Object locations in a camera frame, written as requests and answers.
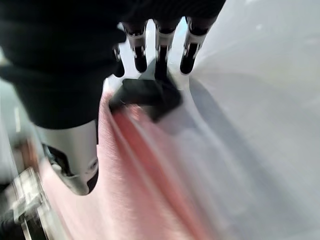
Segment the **black rubber fingertip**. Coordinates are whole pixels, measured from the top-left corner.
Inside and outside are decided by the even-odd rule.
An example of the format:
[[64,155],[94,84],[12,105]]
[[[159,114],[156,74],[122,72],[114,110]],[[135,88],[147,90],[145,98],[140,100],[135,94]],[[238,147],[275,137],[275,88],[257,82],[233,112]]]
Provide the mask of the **black rubber fingertip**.
[[147,70],[146,56],[137,57],[134,59],[135,68],[139,73],[144,73]]
[[117,67],[116,67],[114,75],[117,78],[121,78],[121,77],[123,77],[125,75],[125,67],[124,67],[124,64],[123,64],[122,60],[120,60],[117,63]]
[[194,68],[194,64],[195,64],[194,58],[183,56],[180,64],[181,73],[185,75],[191,73],[192,69]]

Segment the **white surface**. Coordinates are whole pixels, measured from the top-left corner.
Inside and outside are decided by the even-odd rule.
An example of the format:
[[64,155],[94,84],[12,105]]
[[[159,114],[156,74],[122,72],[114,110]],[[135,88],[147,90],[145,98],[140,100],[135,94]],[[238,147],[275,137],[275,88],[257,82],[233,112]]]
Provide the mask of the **white surface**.
[[18,175],[9,138],[0,117],[0,184],[10,183]]
[[[223,240],[320,239],[319,13],[317,0],[227,0],[189,76],[178,26],[169,65],[184,105],[159,126]],[[150,22],[147,35],[150,62]],[[121,56],[136,77],[128,42]]]

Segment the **black clip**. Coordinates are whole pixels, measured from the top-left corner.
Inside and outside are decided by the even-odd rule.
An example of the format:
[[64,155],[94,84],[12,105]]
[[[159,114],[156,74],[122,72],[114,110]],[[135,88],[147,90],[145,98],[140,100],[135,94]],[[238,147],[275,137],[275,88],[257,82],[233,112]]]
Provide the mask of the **black clip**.
[[126,78],[122,81],[109,101],[112,113],[125,105],[137,104],[157,122],[182,103],[182,95],[171,74],[163,72],[155,76],[155,67],[154,59],[138,79]]

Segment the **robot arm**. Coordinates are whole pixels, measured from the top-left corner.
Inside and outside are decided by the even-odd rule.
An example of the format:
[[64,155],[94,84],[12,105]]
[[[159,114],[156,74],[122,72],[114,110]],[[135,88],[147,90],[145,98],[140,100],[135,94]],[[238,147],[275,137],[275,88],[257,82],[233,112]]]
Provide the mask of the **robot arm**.
[[[146,24],[154,19],[156,81],[152,84],[167,88],[163,82],[168,55],[181,18],[188,16],[180,69],[188,74],[224,3],[225,0],[0,2],[0,46],[6,57],[0,64],[0,77],[14,85],[52,168],[75,194],[87,195],[97,183],[97,122],[103,82],[111,74],[124,75],[118,44],[127,37],[136,69],[146,71]],[[124,32],[117,28],[118,23],[123,24]],[[143,80],[125,82],[136,89],[153,89],[158,96],[159,88],[145,87]],[[120,88],[111,102],[118,106],[126,97],[128,103],[148,104],[141,98],[150,94],[143,94],[137,96],[137,92]]]

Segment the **pink fabric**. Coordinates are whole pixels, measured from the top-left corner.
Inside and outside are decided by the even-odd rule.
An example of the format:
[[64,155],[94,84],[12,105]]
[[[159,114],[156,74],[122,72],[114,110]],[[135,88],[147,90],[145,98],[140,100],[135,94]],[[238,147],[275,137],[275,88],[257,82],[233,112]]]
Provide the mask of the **pink fabric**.
[[[152,144],[128,112],[142,122]],[[72,239],[213,239],[177,174],[161,164],[163,157],[174,159],[174,143],[139,108],[112,117],[106,94],[100,103],[97,149],[99,179],[88,196],[70,192],[48,164],[42,168],[44,189]]]

